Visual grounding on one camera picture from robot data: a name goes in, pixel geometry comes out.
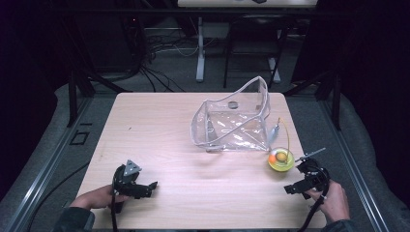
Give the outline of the clear plastic zipper bag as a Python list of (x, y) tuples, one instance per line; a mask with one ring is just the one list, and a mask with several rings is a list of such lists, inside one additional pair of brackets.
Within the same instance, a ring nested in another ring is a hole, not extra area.
[(269, 151), (278, 129), (269, 129), (268, 85), (257, 76), (218, 100), (206, 100), (190, 124), (193, 144), (213, 151)]

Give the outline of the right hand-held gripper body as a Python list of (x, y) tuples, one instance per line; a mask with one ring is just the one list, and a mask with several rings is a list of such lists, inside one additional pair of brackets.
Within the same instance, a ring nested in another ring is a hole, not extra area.
[(306, 194), (307, 190), (316, 189), (326, 194), (329, 189), (330, 174), (328, 170), (322, 167), (319, 162), (313, 158), (323, 151), (325, 151), (325, 148), (307, 153), (298, 159), (300, 164), (297, 166), (297, 169), (304, 174), (304, 179), (293, 185), (299, 189), (299, 193), (301, 193), (305, 199), (309, 199), (309, 196)]

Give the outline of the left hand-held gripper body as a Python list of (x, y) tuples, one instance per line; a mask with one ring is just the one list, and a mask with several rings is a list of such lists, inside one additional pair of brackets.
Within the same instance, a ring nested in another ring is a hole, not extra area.
[[(131, 196), (134, 199), (150, 197), (153, 193), (148, 189), (148, 186), (140, 185), (136, 182), (139, 172), (142, 170), (140, 166), (128, 159), (125, 164), (120, 165), (113, 176), (112, 188), (116, 195)], [(111, 210), (115, 214), (122, 211), (123, 202), (112, 205)]]

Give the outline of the round yellow-green toy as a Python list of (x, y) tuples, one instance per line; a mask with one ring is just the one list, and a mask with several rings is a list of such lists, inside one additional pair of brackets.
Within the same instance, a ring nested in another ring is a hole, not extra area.
[[(275, 139), (278, 137), (280, 127), (284, 127), (286, 134), (286, 147), (273, 147)], [(268, 164), (277, 172), (287, 172), (294, 166), (293, 153), (290, 151), (290, 137), (286, 124), (281, 118), (278, 118), (277, 123), (272, 128), (268, 143), (270, 145), (270, 152), (267, 159)]]

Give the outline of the black chair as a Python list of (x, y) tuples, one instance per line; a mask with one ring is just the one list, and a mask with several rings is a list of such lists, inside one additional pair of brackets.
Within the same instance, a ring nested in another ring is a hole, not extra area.
[(230, 73), (269, 73), (268, 58), (274, 54), (274, 32), (280, 31), (280, 58), (295, 20), (281, 14), (245, 14), (229, 23), (224, 49), (223, 87)]

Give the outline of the person's left hand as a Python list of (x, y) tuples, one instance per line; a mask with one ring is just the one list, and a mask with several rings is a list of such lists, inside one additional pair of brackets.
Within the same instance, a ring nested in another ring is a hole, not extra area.
[(126, 195), (114, 194), (112, 186), (107, 185), (79, 195), (71, 203), (71, 207), (85, 210), (102, 209), (111, 207), (115, 203), (125, 202), (128, 199)]

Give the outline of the white desk leg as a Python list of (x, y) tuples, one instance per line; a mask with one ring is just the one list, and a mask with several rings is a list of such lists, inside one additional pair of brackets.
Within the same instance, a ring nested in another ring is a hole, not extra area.
[(278, 74), (278, 59), (280, 58), (280, 53), (281, 53), (279, 37), (280, 37), (280, 31), (276, 30), (274, 32), (274, 38), (275, 38), (274, 54), (268, 58), (268, 64), (269, 64), (270, 72), (271, 72), (271, 80), (270, 80), (271, 84), (281, 82), (280, 76)]
[(204, 81), (204, 70), (205, 70), (205, 53), (204, 53), (204, 37), (203, 37), (203, 20), (200, 17), (197, 23), (197, 39), (198, 39), (198, 57), (197, 57), (197, 68), (196, 68), (196, 81)]

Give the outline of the person's right hand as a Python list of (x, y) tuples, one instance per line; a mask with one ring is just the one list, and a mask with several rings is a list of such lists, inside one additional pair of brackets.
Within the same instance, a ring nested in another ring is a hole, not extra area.
[(318, 201), (321, 196), (325, 197), (319, 209), (330, 222), (350, 219), (347, 195), (341, 184), (331, 180), (327, 194), (314, 189), (307, 190), (306, 194), (315, 201)]

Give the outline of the black metal frame stand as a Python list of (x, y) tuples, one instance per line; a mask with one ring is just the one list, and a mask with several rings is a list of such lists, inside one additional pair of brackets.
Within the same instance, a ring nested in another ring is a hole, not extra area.
[(75, 20), (77, 10), (72, 12), (70, 0), (48, 1), (50, 15), (57, 21), (56, 36), (68, 59), (71, 72), (69, 75), (70, 120), (68, 123), (68, 126), (71, 127), (78, 119), (79, 114), (77, 93), (82, 94), (85, 98), (93, 98), (96, 94), (91, 83), (92, 80), (116, 94), (128, 93), (129, 90), (112, 83), (97, 73)]
[(295, 87), (284, 92), (286, 97), (296, 95), (297, 93), (305, 90), (308, 86), (318, 83), (314, 97), (318, 101), (325, 101), (330, 94), (332, 95), (332, 107), (331, 107), (331, 121), (337, 130), (340, 130), (339, 123), (339, 111), (341, 100), (341, 78), (336, 71), (326, 71), (318, 76), (302, 81)]

